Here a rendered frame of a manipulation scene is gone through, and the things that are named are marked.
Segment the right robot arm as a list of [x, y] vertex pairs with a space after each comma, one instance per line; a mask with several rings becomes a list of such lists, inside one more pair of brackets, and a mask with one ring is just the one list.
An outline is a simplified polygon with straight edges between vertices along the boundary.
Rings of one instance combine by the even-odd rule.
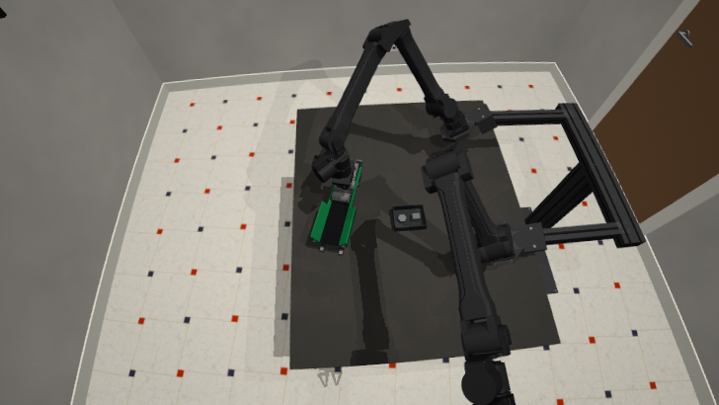
[[375, 28], [369, 32], [362, 46], [363, 53], [348, 86], [320, 134], [319, 143], [327, 151], [321, 156], [314, 155], [312, 169], [322, 183], [331, 177], [342, 179], [341, 172], [337, 169], [344, 170], [350, 166], [349, 152], [344, 145], [350, 124], [379, 62], [393, 44], [400, 51], [425, 95], [427, 113], [433, 118], [440, 116], [439, 119], [444, 120], [451, 138], [469, 129], [456, 101], [444, 93], [421, 54], [412, 37], [409, 20], [396, 22], [396, 24], [391, 22], [376, 27], [379, 30]]

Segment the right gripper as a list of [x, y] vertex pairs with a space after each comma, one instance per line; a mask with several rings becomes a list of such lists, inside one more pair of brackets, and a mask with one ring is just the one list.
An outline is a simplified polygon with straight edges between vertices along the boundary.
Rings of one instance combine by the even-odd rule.
[[[337, 169], [338, 171], [341, 172], [342, 179], [335, 179], [335, 178], [332, 179], [333, 185], [339, 186], [343, 190], [347, 190], [352, 185], [352, 180], [353, 180], [354, 171], [355, 171], [356, 167], [355, 167], [354, 160], [350, 160], [350, 163], [351, 164], [347, 169], [344, 169], [344, 170]], [[343, 187], [343, 186], [345, 186], [345, 187]]]

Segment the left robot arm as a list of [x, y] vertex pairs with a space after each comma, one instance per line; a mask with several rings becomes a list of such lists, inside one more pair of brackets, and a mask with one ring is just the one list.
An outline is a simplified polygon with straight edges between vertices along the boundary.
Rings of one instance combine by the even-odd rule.
[[[421, 172], [426, 191], [439, 194], [458, 282], [461, 342], [468, 361], [462, 392], [472, 405], [516, 405], [513, 393], [497, 397], [511, 389], [505, 363], [493, 360], [511, 354], [512, 340], [508, 326], [497, 316], [481, 265], [516, 256], [510, 226], [495, 225], [490, 219], [471, 182], [470, 162], [459, 142], [432, 155]], [[478, 318], [486, 321], [469, 320]]]

